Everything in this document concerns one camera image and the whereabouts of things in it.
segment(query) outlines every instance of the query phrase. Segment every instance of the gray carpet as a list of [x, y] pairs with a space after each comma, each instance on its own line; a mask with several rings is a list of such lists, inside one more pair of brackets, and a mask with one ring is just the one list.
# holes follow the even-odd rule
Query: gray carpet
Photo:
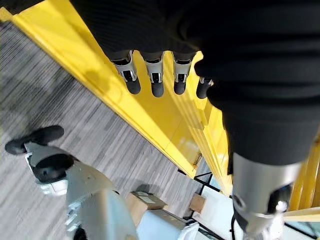
[[[59, 124], [53, 144], [94, 166], [123, 197], [150, 191], [180, 217], [188, 214], [201, 185], [177, 167], [124, 120], [10, 23], [0, 25], [1, 146], [0, 239], [64, 239], [65, 197], [44, 196], [22, 156], [4, 145], [39, 127]], [[208, 172], [202, 161], [198, 173]]]

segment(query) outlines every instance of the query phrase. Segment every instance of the brown box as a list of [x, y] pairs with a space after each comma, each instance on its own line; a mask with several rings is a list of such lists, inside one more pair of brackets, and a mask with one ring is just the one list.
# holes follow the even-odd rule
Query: brown box
[[136, 227], [139, 225], [145, 211], [162, 209], [167, 205], [164, 201], [161, 201], [156, 196], [149, 195], [148, 193], [142, 191], [129, 193], [125, 202], [129, 208], [131, 217]]
[[204, 208], [205, 202], [206, 199], [204, 197], [195, 193], [193, 195], [189, 208], [195, 212], [201, 213], [202, 209]]

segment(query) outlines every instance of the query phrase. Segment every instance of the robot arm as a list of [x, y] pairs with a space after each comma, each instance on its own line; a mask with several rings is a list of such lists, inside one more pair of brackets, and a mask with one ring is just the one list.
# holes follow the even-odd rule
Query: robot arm
[[47, 143], [60, 138], [60, 126], [41, 128], [10, 141], [5, 149], [25, 154], [36, 183], [46, 195], [66, 194], [66, 230], [74, 240], [135, 240], [136, 227], [112, 182], [64, 150]]

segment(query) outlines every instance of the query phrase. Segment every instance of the yellow metal panel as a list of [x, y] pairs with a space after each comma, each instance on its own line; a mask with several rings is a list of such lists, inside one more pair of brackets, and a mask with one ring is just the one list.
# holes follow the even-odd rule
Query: yellow metal panel
[[[210, 113], [206, 115], [204, 109], [206, 108], [206, 106], [207, 110], [209, 109], [207, 105], [207, 99], [198, 99], [196, 97], [196, 88], [199, 77], [195, 73], [194, 63], [199, 61], [202, 57], [203, 56], [200, 52], [198, 52], [194, 57], [190, 75], [187, 80], [185, 93], [182, 95], [176, 95], [171, 91], [170, 94], [174, 103], [178, 106], [183, 119], [186, 121], [188, 129], [190, 130], [194, 141], [198, 145], [205, 161], [207, 162], [215, 179], [221, 186], [223, 194], [229, 195], [232, 190], [231, 177], [227, 176], [226, 164], [224, 164], [223, 169], [221, 168], [221, 165], [219, 163], [220, 156], [217, 155], [215, 150], [216, 142], [214, 142], [212, 139], [213, 136], [217, 136], [217, 138], [220, 139], [220, 135], [225, 134], [222, 126], [221, 112], [212, 107], [212, 110], [209, 110]], [[167, 79], [169, 76], [173, 75], [172, 57], [169, 54], [166, 54], [164, 56], [164, 69], [166, 69], [164, 73], [164, 79]], [[168, 89], [172, 89], [174, 82], [165, 81], [164, 84]], [[212, 129], [209, 126], [212, 115], [217, 119], [215, 121], [217, 128], [214, 130], [220, 133], [219, 136], [217, 134], [212, 135]], [[225, 141], [225, 145], [223, 146], [224, 152], [227, 152], [228, 149], [226, 143], [227, 142]]]
[[0, 8], [0, 21], [5, 22], [5, 21], [9, 21], [12, 18], [12, 14], [10, 12], [8, 12], [7, 9], [5, 9], [4, 7]]
[[[133, 58], [141, 92], [131, 95], [67, 0], [43, 1], [14, 15], [12, 22], [187, 175], [195, 176], [199, 148], [179, 108], [173, 104], [173, 87], [165, 86], [163, 97], [153, 97], [145, 63], [138, 52]], [[172, 59], [165, 59], [166, 66], [173, 64]], [[164, 80], [173, 84], [173, 73], [166, 74]]]
[[291, 200], [290, 200], [289, 211], [295, 211], [299, 209], [301, 193], [304, 186], [304, 180], [305, 180], [306, 171], [307, 171], [307, 164], [308, 164], [307, 162], [303, 163], [300, 173], [298, 175], [298, 178], [294, 183]]
[[320, 160], [320, 145], [314, 144], [311, 149], [306, 167], [305, 178], [303, 182], [303, 189], [299, 209], [307, 209], [312, 206], [316, 182], [317, 172]]

